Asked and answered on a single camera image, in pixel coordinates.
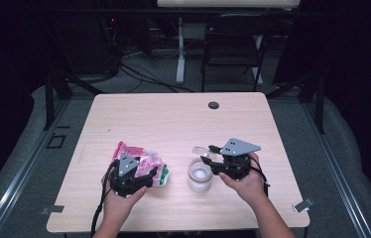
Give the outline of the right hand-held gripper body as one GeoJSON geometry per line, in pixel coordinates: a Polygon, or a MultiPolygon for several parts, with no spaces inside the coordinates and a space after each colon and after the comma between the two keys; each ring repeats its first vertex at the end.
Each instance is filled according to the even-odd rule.
{"type": "Polygon", "coordinates": [[[250,153],[258,152],[261,147],[236,138],[230,138],[220,149],[223,162],[219,173],[228,175],[232,179],[243,179],[253,169],[250,153]]]}

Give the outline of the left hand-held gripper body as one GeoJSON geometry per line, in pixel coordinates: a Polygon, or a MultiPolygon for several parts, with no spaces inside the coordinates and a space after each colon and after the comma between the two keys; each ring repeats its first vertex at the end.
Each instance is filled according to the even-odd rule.
{"type": "Polygon", "coordinates": [[[144,180],[144,176],[135,177],[140,158],[130,157],[125,153],[115,161],[114,170],[110,176],[110,187],[120,196],[127,197],[141,187],[151,187],[152,184],[144,180]]]}

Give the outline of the pink white plastic bag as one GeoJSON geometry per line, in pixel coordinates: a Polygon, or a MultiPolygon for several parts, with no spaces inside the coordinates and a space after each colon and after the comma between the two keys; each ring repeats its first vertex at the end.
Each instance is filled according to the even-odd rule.
{"type": "Polygon", "coordinates": [[[140,163],[135,173],[136,178],[147,175],[153,168],[157,168],[157,174],[153,177],[153,186],[164,186],[167,184],[169,178],[168,165],[156,151],[142,147],[127,146],[124,142],[119,142],[114,152],[113,160],[120,159],[122,153],[133,158],[140,158],[140,163]]]}

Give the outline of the clear glass jar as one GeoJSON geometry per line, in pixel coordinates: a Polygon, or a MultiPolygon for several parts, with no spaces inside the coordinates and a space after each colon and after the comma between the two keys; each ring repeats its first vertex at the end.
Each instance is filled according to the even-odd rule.
{"type": "Polygon", "coordinates": [[[202,193],[210,189],[213,173],[201,159],[194,159],[189,163],[187,174],[188,186],[194,192],[202,193]]]}

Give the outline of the person's right hand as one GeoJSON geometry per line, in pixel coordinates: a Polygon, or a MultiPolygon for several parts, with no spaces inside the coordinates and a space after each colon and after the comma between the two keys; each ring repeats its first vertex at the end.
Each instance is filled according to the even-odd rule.
{"type": "Polygon", "coordinates": [[[250,153],[249,157],[251,158],[251,166],[255,168],[255,170],[250,170],[245,178],[236,180],[224,173],[220,173],[219,176],[227,186],[234,189],[237,194],[257,212],[266,208],[270,200],[264,192],[262,176],[258,173],[260,169],[259,158],[255,153],[250,153]]]}

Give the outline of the person's left hand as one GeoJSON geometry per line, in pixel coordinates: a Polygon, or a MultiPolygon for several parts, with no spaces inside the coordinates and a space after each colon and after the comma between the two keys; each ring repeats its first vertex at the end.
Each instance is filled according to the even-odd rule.
{"type": "Polygon", "coordinates": [[[105,187],[107,195],[103,203],[104,215],[101,227],[107,225],[110,228],[120,228],[128,218],[134,205],[145,195],[147,188],[145,186],[141,187],[132,195],[123,197],[110,189],[107,178],[102,179],[102,184],[105,187]]]}

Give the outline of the grey tape piece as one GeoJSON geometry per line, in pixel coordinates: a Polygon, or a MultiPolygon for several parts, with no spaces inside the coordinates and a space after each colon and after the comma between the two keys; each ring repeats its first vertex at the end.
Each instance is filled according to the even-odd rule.
{"type": "Polygon", "coordinates": [[[293,206],[293,210],[296,212],[308,211],[309,208],[314,205],[314,201],[309,197],[300,203],[293,206]]]}
{"type": "Polygon", "coordinates": [[[41,210],[41,214],[43,215],[50,215],[52,213],[62,213],[63,206],[61,205],[51,205],[49,207],[43,207],[41,210]]]}

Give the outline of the black metal stand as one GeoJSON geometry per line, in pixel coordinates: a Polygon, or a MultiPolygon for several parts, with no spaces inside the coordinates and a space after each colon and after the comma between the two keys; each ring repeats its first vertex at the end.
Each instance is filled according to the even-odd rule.
{"type": "Polygon", "coordinates": [[[89,83],[81,80],[77,76],[69,73],[66,70],[54,69],[49,72],[45,81],[45,95],[46,95],[46,124],[44,129],[48,130],[55,121],[55,96],[58,95],[60,99],[69,100],[73,97],[73,92],[69,88],[69,83],[74,83],[93,95],[102,93],[102,90],[95,88],[89,83]]]}
{"type": "Polygon", "coordinates": [[[315,97],[314,125],[320,134],[324,133],[323,129],[323,103],[324,103],[324,79],[320,72],[309,72],[293,82],[285,83],[278,89],[267,94],[267,97],[276,98],[292,88],[301,85],[303,88],[298,95],[300,103],[309,103],[315,97]]]}

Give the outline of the black folding chair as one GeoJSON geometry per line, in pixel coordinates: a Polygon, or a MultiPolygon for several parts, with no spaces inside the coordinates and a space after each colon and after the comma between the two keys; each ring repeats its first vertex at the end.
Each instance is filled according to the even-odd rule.
{"type": "Polygon", "coordinates": [[[256,68],[253,74],[256,91],[267,42],[274,30],[275,23],[268,16],[221,14],[213,17],[204,30],[201,91],[205,91],[208,66],[256,68]]]}

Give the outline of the grey box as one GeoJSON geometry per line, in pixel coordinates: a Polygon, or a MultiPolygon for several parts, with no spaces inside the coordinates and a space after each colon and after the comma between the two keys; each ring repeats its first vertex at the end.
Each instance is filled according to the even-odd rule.
{"type": "Polygon", "coordinates": [[[184,23],[183,37],[189,40],[203,40],[205,25],[202,23],[184,23]]]}

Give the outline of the dark equipment cabinet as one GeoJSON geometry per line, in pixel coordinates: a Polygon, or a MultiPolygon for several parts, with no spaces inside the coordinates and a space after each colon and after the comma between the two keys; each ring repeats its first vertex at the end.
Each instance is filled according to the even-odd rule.
{"type": "Polygon", "coordinates": [[[111,52],[96,16],[55,15],[51,17],[74,74],[116,74],[119,57],[111,52]]]}

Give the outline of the white desk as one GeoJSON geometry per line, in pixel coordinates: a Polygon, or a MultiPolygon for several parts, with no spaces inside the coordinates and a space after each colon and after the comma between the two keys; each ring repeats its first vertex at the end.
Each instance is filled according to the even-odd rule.
{"type": "MultiPolygon", "coordinates": [[[[296,9],[301,0],[157,0],[157,6],[168,10],[224,10],[224,9],[296,9]]],[[[185,82],[186,52],[183,24],[190,23],[178,17],[179,59],[176,83],[185,82]]]]}

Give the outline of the aluminium floor rail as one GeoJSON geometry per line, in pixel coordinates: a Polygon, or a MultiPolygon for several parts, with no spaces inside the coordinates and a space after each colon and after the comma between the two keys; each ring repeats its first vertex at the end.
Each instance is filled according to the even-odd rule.
{"type": "Polygon", "coordinates": [[[35,103],[27,126],[0,171],[0,230],[28,183],[39,161],[40,153],[68,105],[67,100],[57,103],[54,107],[55,119],[45,130],[46,105],[43,102],[35,103]]]}
{"type": "Polygon", "coordinates": [[[343,202],[345,210],[349,215],[351,222],[359,238],[371,238],[371,227],[365,219],[364,213],[359,206],[357,199],[352,192],[352,189],[347,182],[347,179],[336,159],[335,153],[332,151],[327,138],[321,134],[316,124],[314,123],[314,112],[309,104],[302,104],[302,109],[305,116],[309,120],[309,125],[318,140],[322,151],[324,152],[324,162],[334,181],[339,196],[343,202]]]}

